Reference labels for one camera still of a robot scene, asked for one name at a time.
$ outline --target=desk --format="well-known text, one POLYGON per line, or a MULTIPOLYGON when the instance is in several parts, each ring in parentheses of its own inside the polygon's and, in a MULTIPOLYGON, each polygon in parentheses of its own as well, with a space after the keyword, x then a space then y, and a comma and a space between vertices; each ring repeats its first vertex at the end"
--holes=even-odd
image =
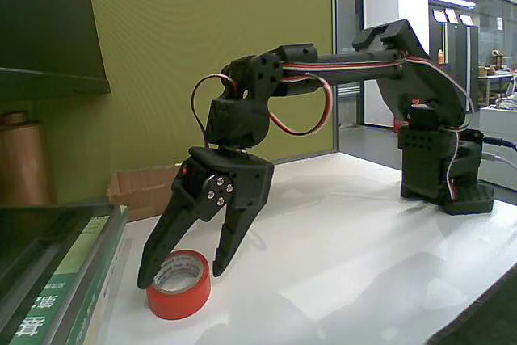
MULTIPOLYGON (((344 154, 279 165, 265 209, 198 314, 156 318, 137 288, 157 218, 127 226, 124 274, 100 343, 417 344, 517 261, 517 208, 449 216, 399 196, 401 172, 344 154)), ((178 248, 211 262, 223 220, 178 248)))
POLYGON ((485 103, 488 107, 490 105, 490 83, 493 80, 499 80, 502 82, 503 79, 507 79, 508 82, 513 82, 515 75, 514 74, 497 74, 495 76, 482 76, 479 77, 480 81, 486 81, 486 92, 485 92, 485 103))

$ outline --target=white cabinet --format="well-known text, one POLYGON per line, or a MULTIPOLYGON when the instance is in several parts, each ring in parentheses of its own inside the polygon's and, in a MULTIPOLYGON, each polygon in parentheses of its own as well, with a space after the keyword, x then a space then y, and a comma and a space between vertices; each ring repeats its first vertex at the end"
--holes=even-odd
MULTIPOLYGON (((517 111, 482 108, 479 121, 480 130, 486 137, 501 137, 517 142, 517 111)), ((513 149, 484 144, 483 151, 497 154, 517 164, 517 153, 513 149)), ((504 163, 482 162, 479 178, 517 191, 517 170, 504 163)))

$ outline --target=green wall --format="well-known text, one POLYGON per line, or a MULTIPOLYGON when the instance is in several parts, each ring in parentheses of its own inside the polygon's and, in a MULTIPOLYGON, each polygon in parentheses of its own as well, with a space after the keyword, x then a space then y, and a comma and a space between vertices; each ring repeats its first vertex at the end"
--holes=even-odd
MULTIPOLYGON (((60 202, 105 192, 115 170, 181 162, 202 137, 190 112, 195 82, 233 59, 279 44, 314 42, 331 52, 331 0, 92 0, 111 94, 33 104, 44 121, 60 202)), ((206 119, 221 92, 197 99, 206 119)), ((294 128, 321 115, 322 91, 273 99, 294 128)), ((295 138, 271 126, 254 152, 269 159, 332 149, 332 124, 295 138)))

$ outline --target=glass wall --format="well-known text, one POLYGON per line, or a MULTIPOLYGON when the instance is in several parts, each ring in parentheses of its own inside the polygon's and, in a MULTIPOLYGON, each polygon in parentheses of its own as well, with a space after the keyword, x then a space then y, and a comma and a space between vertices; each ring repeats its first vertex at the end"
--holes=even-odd
MULTIPOLYGON (((469 15, 479 27, 479 66, 491 65, 492 52, 503 54, 503 64, 517 68, 517 4, 507 0, 465 0, 475 6, 457 6, 448 3, 458 15, 469 15)), ((443 2, 429 1, 430 13, 436 7, 444 8, 443 2)))

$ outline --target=copper cylinder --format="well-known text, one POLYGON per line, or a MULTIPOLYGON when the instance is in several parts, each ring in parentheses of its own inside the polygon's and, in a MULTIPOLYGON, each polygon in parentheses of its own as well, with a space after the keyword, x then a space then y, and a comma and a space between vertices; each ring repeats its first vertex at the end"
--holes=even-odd
POLYGON ((0 205, 56 203, 41 126, 26 112, 0 116, 0 205))

